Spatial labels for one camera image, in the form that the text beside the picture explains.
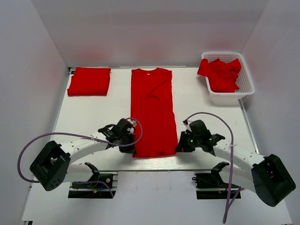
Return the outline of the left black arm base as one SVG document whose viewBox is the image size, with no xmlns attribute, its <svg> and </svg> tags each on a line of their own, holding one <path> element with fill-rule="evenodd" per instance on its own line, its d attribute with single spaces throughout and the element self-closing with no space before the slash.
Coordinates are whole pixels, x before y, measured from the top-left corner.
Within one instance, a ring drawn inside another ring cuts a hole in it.
<svg viewBox="0 0 300 225">
<path fill-rule="evenodd" d="M 93 164 L 74 165 L 64 179 L 70 183 L 70 199 L 112 199 L 118 185 L 117 172 L 101 172 Z"/>
</svg>

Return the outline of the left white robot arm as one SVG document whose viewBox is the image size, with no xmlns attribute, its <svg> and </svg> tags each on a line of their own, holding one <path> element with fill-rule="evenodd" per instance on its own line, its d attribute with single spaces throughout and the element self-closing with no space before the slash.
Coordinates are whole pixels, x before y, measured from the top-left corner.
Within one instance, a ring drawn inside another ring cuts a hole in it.
<svg viewBox="0 0 300 225">
<path fill-rule="evenodd" d="M 76 164 L 76 161 L 114 147 L 118 147 L 122 153 L 135 154 L 135 130 L 138 127 L 138 121 L 122 118 L 117 124 L 100 128 L 90 136 L 80 135 L 76 141 L 50 141 L 32 162 L 30 171 L 46 191 L 52 191 L 65 182 L 88 187 L 101 183 L 108 187 L 93 164 Z"/>
</svg>

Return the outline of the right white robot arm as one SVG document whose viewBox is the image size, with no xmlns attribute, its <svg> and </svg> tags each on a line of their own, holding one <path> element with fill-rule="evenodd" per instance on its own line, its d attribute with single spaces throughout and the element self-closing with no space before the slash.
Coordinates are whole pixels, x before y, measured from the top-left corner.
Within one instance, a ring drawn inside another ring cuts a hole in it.
<svg viewBox="0 0 300 225">
<path fill-rule="evenodd" d="M 296 189 L 296 184 L 281 159 L 264 156 L 233 146 L 222 135 L 211 134 L 202 120 L 184 120 L 186 130 L 180 134 L 176 152 L 203 152 L 221 158 L 211 169 L 211 182 L 222 187 L 228 181 L 248 189 L 268 206 L 275 207 Z"/>
</svg>

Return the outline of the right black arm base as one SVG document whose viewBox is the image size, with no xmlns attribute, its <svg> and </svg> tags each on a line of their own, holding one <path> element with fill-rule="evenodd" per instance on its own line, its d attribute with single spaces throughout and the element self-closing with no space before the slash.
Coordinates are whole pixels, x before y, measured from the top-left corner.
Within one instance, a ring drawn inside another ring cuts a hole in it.
<svg viewBox="0 0 300 225">
<path fill-rule="evenodd" d="M 197 200 L 220 200 L 226 199 L 228 193 L 229 179 L 222 179 L 220 172 L 229 169 L 229 163 L 221 162 L 209 172 L 195 173 L 192 181 L 196 186 Z"/>
</svg>

